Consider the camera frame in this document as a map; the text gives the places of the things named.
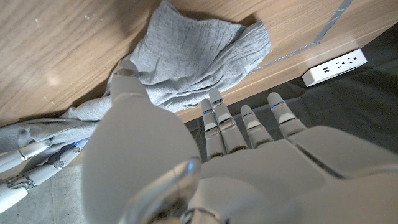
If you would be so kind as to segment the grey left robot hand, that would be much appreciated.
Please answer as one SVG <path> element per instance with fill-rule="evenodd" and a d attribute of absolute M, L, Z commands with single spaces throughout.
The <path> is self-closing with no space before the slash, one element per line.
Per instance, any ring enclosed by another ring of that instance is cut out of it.
<path fill-rule="evenodd" d="M 396 223 L 397 156 L 328 126 L 307 128 L 268 100 L 282 139 L 250 107 L 243 138 L 216 89 L 204 101 L 207 161 L 181 120 L 150 102 L 121 60 L 111 107 L 85 147 L 89 223 Z"/>

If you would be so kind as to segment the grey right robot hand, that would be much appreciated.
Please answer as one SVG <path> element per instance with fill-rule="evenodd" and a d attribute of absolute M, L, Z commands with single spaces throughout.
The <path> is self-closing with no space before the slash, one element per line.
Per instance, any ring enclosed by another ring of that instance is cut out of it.
<path fill-rule="evenodd" d="M 9 177 L 1 181 L 1 212 L 4 212 L 21 201 L 34 188 L 65 168 L 76 158 L 88 144 L 89 139 L 60 149 L 53 153 L 45 162 L 34 166 L 26 172 Z M 51 141 L 32 142 L 25 147 L 1 155 L 1 173 L 9 171 L 19 164 L 46 151 L 51 146 Z"/>

